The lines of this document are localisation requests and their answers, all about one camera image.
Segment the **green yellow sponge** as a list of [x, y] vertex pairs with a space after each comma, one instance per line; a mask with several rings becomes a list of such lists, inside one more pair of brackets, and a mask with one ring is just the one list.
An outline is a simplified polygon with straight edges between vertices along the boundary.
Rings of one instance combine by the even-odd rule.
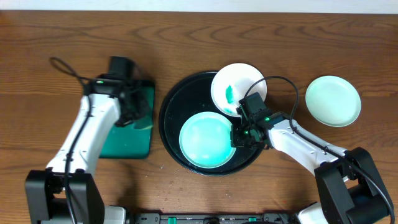
[[132, 128], [135, 130], [146, 130], [146, 129], [152, 129], [152, 127], [153, 127], [153, 122], [151, 119], [140, 119], [134, 122]]

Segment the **light green plate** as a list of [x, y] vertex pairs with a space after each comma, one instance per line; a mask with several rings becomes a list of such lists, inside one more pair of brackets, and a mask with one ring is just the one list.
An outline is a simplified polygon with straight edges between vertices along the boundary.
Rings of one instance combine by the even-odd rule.
[[231, 146], [232, 123], [215, 112], [201, 112], [183, 124], [179, 146], [184, 157], [193, 165], [214, 169], [225, 165], [236, 152]]
[[357, 120], [361, 98], [355, 87], [337, 76], [322, 76], [309, 84], [305, 104], [319, 122], [331, 127], [345, 127]]

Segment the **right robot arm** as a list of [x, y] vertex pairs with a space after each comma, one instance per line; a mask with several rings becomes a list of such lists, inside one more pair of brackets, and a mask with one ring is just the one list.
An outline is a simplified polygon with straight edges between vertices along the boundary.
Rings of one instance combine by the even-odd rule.
[[371, 155], [334, 146], [303, 129], [283, 112], [273, 113], [260, 94], [239, 101], [241, 124], [231, 131], [235, 148], [283, 152], [310, 171], [320, 201], [299, 211], [299, 223], [395, 222], [394, 206]]

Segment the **white plate green stain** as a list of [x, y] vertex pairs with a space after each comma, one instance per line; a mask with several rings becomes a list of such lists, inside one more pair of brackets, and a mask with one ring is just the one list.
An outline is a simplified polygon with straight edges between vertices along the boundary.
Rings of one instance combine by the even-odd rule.
[[264, 78], [252, 65], [233, 63], [218, 71], [211, 83], [211, 98], [224, 114], [239, 117], [236, 108], [252, 84]]

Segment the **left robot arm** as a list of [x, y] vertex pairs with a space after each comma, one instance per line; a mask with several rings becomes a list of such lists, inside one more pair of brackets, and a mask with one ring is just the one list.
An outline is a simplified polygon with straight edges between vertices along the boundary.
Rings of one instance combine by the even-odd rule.
[[97, 161], [112, 127], [144, 119], [150, 106], [136, 78], [135, 61], [112, 56], [108, 72], [95, 78], [79, 75], [58, 57], [50, 64], [80, 83], [80, 109], [68, 136], [44, 170], [31, 170], [25, 194], [31, 223], [132, 223], [124, 207], [106, 206], [94, 181]]

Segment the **light green plate front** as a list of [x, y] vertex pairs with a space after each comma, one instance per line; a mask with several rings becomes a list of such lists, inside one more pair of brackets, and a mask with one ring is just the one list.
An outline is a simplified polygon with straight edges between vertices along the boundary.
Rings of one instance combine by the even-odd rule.
[[214, 169], [225, 165], [236, 152], [231, 146], [232, 123], [215, 112], [201, 112], [183, 124], [179, 146], [184, 157], [193, 165]]

